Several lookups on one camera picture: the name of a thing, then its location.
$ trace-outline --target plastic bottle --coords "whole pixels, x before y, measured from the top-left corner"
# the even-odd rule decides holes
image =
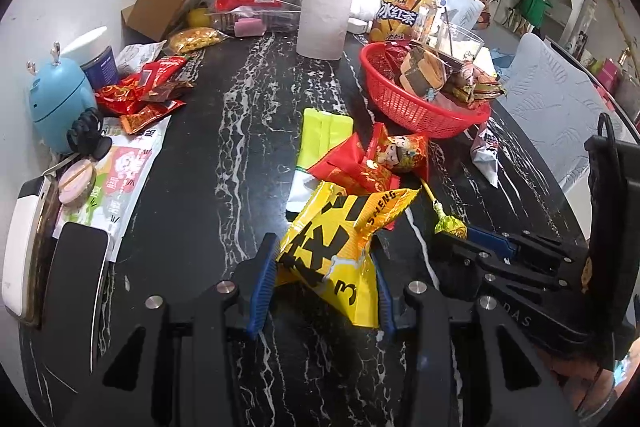
[[[381,0],[369,41],[420,39],[428,35],[437,8],[436,0]]]

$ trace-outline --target green bag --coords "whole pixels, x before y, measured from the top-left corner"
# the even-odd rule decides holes
[[[545,15],[545,9],[551,3],[545,0],[520,0],[516,4],[516,9],[522,14],[522,16],[529,21],[536,28],[542,26],[542,17]]]

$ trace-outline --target pink object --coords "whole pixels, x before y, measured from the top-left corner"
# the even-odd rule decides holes
[[[607,58],[596,77],[607,91],[613,93],[618,81],[618,65],[610,58]]]
[[[60,203],[72,204],[82,199],[82,203],[94,188],[95,168],[89,160],[80,160],[71,165],[60,177]]]
[[[267,31],[267,26],[261,19],[238,19],[234,24],[236,37],[261,37]]]

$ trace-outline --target yellow snack bag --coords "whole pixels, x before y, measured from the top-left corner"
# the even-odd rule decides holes
[[[378,327],[373,233],[396,219],[418,190],[397,188],[347,196],[321,182],[280,242],[277,261],[355,326]]]
[[[369,41],[419,40],[430,31],[436,12],[435,0],[380,0]]]

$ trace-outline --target red plastic basket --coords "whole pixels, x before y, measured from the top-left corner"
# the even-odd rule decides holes
[[[384,42],[364,46],[360,51],[360,62],[367,73],[371,100],[380,111],[406,129],[425,133],[430,138],[451,138],[473,124],[486,122],[491,116],[488,103],[475,111],[453,112],[418,98],[385,78],[377,71],[390,68]]]

